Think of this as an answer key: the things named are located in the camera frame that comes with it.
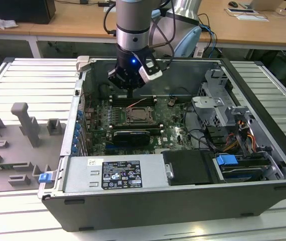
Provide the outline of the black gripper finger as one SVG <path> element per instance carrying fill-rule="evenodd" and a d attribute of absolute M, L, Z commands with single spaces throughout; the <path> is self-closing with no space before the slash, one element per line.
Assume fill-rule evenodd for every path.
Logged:
<path fill-rule="evenodd" d="M 136 77 L 130 81 L 130 97 L 133 98 L 134 90 L 142 88 L 145 85 L 145 82 L 141 77 Z"/>
<path fill-rule="evenodd" d="M 108 80 L 119 89 L 126 90 L 126 95 L 131 98 L 131 84 L 127 71 L 123 68 L 114 68 L 108 71 Z"/>

